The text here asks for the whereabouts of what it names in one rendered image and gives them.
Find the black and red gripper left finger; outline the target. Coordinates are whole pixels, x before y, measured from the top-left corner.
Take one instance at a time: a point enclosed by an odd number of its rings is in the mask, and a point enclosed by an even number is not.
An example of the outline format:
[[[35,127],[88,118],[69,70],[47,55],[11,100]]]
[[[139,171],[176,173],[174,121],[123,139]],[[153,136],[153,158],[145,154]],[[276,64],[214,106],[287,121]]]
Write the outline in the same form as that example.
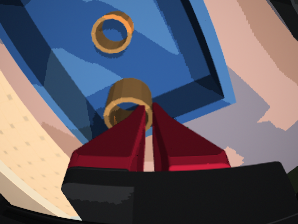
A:
[[[145,105],[139,105],[126,119],[74,150],[67,169],[81,166],[144,171],[145,140],[146,110]]]

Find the bronze bushing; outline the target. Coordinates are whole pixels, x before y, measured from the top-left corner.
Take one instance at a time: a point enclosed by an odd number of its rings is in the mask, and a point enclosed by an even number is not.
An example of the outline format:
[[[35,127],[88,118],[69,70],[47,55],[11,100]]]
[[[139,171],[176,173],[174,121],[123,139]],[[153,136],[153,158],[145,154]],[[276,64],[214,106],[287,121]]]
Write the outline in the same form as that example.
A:
[[[102,26],[103,22],[106,19],[116,19],[122,22],[126,29],[127,29],[127,37],[121,41],[112,41],[105,37]],[[106,53],[118,53],[124,50],[130,43],[132,34],[134,31],[133,21],[131,20],[130,16],[128,16],[124,12],[120,11],[112,11],[107,13],[106,15],[99,18],[92,28],[92,41],[94,42],[95,46],[100,49],[102,52]]]
[[[146,131],[150,129],[152,125],[152,94],[148,85],[135,78],[123,78],[112,85],[103,115],[108,128],[126,119],[133,112],[117,106],[122,102],[145,105]]]

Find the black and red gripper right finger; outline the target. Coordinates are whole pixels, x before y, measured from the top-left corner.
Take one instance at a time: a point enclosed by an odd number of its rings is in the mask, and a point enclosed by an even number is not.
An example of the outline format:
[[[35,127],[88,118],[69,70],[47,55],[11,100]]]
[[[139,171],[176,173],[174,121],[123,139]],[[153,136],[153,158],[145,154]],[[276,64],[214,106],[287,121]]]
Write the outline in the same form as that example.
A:
[[[231,167],[223,149],[171,118],[158,103],[152,108],[154,171]]]

